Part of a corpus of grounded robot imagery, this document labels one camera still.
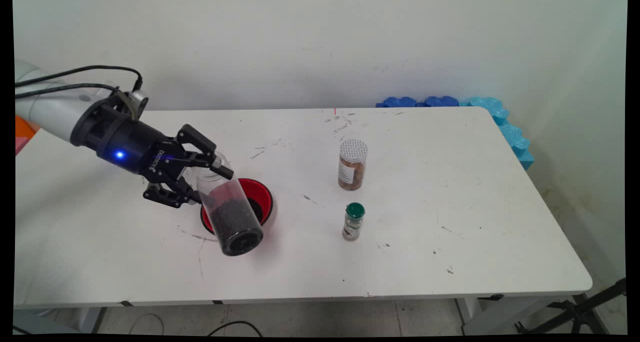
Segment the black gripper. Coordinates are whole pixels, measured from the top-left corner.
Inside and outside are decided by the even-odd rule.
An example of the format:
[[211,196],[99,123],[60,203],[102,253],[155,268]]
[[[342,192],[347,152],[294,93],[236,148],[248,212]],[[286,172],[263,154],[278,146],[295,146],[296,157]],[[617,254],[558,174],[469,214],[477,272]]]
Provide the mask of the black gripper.
[[[146,181],[142,196],[178,209],[183,204],[202,204],[199,192],[182,176],[186,167],[208,169],[226,180],[233,170],[216,155],[217,145],[191,125],[185,124],[176,138],[164,135],[144,122],[133,121],[121,98],[95,102],[71,131],[74,146],[93,150],[100,159],[141,175]],[[197,152],[186,151],[192,144]]]

